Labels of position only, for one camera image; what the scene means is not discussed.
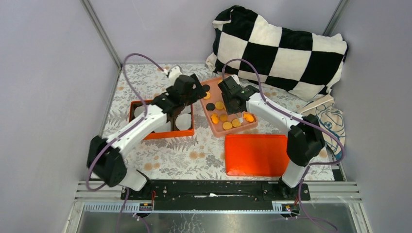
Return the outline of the pink cookie tray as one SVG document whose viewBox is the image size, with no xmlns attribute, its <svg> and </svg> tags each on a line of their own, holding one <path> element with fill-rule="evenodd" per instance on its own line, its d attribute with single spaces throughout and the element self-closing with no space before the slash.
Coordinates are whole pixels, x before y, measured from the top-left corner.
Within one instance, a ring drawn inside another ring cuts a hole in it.
<svg viewBox="0 0 412 233">
<path fill-rule="evenodd" d="M 242 132 L 242 131 L 255 128 L 255 127 L 258 125 L 258 119 L 257 119 L 257 117 L 256 117 L 254 114 L 252 114 L 252 115 L 254 116 L 254 118 L 255 118 L 255 121 L 254 121 L 253 123 L 247 122 L 245 119 L 243 119 L 243 123 L 241 123 L 241 126 L 240 126 L 240 127 L 237 127 L 237 128 L 234 128 L 234 127 L 233 127 L 233 128 L 230 129 L 230 130 L 224 130 L 224 129 L 222 128 L 222 124 L 223 124 L 224 122 L 219 121 L 218 124 L 213 124 L 213 123 L 212 123 L 212 121 L 211 121 L 211 119 L 210 119 L 210 117 L 211 117 L 212 114 L 217 114 L 218 116 L 220 116 L 221 114 L 226 114 L 226 115 L 228 116 L 228 121 L 229 121 L 229 122 L 232 122 L 233 119 L 236 119 L 236 118 L 237 118 L 237 117 L 236 117 L 236 114 L 228 115 L 228 113 L 226 112 L 226 108 L 225 108 L 225 107 L 224 107 L 224 109 L 222 109 L 222 110 L 217 110 L 217 109 L 215 109 L 215 110 L 212 111 L 212 112 L 210 112 L 210 111 L 208 111 L 208 110 L 206 109 L 206 105 L 207 105 L 208 103 L 213 103 L 213 104 L 215 104 L 215 102 L 217 102 L 217 101 L 222 101 L 222 102 L 223 102 L 222 93 L 221 93 L 221 90 L 220 90 L 219 87 L 218 87 L 218 84 L 219 84 L 222 80 L 223 80 L 223 79 L 222 79 L 221 77 L 217 77 L 217 78 L 208 79 L 208 80 L 206 80 L 206 81 L 201 81 L 201 85 L 208 84 L 208 85 L 210 86 L 209 93 L 211 94 L 211 97 L 210 97 L 209 99 L 207 99 L 207 100 L 201 99 L 201 100 L 200 100 L 200 103 L 201 103 L 202 109 L 203 109 L 203 111 L 204 111 L 204 114 L 205 114 L 205 116 L 206 116 L 207 122 L 208 122 L 208 124 L 209 124 L 209 127 L 210 127 L 213 135 L 214 135 L 215 137 L 223 137 L 223 136 L 225 136 L 225 135 L 227 135 L 227 134 L 240 133 L 240 132 Z"/>
</svg>

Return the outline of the swirl butter cookie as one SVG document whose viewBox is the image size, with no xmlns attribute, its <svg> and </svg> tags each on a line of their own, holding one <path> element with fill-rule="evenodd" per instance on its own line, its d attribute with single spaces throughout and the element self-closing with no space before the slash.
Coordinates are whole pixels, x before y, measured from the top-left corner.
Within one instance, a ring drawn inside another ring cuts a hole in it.
<svg viewBox="0 0 412 233">
<path fill-rule="evenodd" d="M 227 122 L 228 121 L 228 116 L 226 114 L 221 114 L 219 116 L 219 119 L 221 122 Z"/>
</svg>

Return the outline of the orange compartment box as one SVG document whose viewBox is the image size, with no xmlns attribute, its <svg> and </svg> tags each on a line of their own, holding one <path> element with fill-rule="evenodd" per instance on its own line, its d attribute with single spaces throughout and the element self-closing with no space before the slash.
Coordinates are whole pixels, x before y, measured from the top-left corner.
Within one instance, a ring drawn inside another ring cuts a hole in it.
<svg viewBox="0 0 412 233">
<path fill-rule="evenodd" d="M 130 111 L 129 111 L 129 122 L 135 119 L 133 116 L 133 111 L 137 106 L 143 105 L 141 101 L 132 101 L 130 103 Z M 150 139 L 162 139 L 162 138 L 172 138 L 172 137 L 184 137 L 184 136 L 193 136 L 194 135 L 194 116 L 193 116 L 193 105 L 191 105 L 191 115 L 192 115 L 192 128 L 186 131 L 180 131 L 176 128 L 175 120 L 177 117 L 172 117 L 168 120 L 167 123 L 163 124 L 162 126 L 158 127 L 150 134 L 148 134 L 144 140 Z"/>
</svg>

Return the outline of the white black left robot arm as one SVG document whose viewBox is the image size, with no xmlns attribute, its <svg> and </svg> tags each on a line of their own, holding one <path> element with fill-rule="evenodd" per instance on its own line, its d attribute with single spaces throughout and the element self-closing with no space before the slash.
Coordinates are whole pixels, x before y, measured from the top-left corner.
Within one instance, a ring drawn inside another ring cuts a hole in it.
<svg viewBox="0 0 412 233">
<path fill-rule="evenodd" d="M 144 104 L 143 113 L 129 124 L 106 138 L 97 135 L 91 139 L 86 162 L 88 174 L 95 174 L 109 187 L 128 187 L 138 199 L 146 199 L 151 192 L 148 178 L 136 169 L 127 168 L 125 157 L 150 133 L 205 96 L 196 74 L 179 74 L 173 85 Z"/>
</svg>

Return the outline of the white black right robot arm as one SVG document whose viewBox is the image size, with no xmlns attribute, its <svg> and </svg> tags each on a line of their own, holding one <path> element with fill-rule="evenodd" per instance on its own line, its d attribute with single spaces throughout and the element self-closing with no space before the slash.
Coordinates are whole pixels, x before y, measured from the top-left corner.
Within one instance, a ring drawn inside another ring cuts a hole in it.
<svg viewBox="0 0 412 233">
<path fill-rule="evenodd" d="M 219 84 L 229 114 L 249 112 L 274 125 L 287 137 L 286 153 L 289 163 L 281 176 L 279 195 L 291 200 L 298 193 L 298 184 L 309 163 L 326 143 L 316 116 L 303 116 L 287 110 L 267 98 L 261 88 L 241 86 L 236 75 L 224 78 Z"/>
</svg>

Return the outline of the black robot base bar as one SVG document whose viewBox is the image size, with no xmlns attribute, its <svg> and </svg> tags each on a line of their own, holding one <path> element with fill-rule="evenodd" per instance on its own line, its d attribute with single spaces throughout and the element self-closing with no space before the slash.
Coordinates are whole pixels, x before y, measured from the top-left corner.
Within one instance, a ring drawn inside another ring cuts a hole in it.
<svg viewBox="0 0 412 233">
<path fill-rule="evenodd" d="M 122 200 L 147 200 L 156 211 L 266 211 L 274 201 L 311 199 L 307 184 L 289 190 L 278 182 L 151 180 L 139 190 L 122 190 Z"/>
</svg>

